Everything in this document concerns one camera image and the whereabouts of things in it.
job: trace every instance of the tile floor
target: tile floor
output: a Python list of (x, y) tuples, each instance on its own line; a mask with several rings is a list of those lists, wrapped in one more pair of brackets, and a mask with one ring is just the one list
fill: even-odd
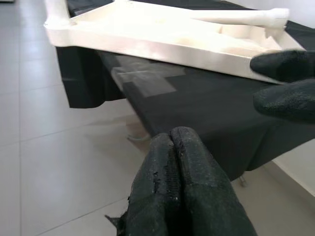
[[(43, 0), (0, 3), (0, 236), (114, 236), (148, 150), (125, 100), (69, 109)], [(310, 236), (315, 212), (264, 168), (233, 186), (260, 236)]]

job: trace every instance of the white cylindrical tube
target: white cylindrical tube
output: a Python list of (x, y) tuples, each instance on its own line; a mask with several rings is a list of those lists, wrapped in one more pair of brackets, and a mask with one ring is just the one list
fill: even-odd
[(70, 15), (66, 0), (45, 0), (47, 20), (50, 27), (70, 25)]
[(274, 8), (267, 11), (251, 10), (195, 10), (190, 18), (226, 25), (250, 25), (283, 28), (289, 19), (289, 9)]

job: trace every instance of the white wall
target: white wall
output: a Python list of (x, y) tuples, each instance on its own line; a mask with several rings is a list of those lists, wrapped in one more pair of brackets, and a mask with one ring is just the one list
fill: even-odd
[(229, 2), (258, 10), (275, 7), (289, 8), (290, 20), (315, 28), (315, 0), (227, 0)]

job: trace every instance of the white plastic rod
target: white plastic rod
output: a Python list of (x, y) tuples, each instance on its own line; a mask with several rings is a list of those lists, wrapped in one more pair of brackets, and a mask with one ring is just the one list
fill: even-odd
[(286, 8), (274, 8), (267, 11), (242, 11), (242, 10), (195, 10), (189, 17), (196, 20), (213, 22), (226, 25), (250, 25), (269, 28), (283, 28), (290, 11)]
[(70, 15), (66, 0), (45, 0), (47, 20), (49, 27), (70, 25)]

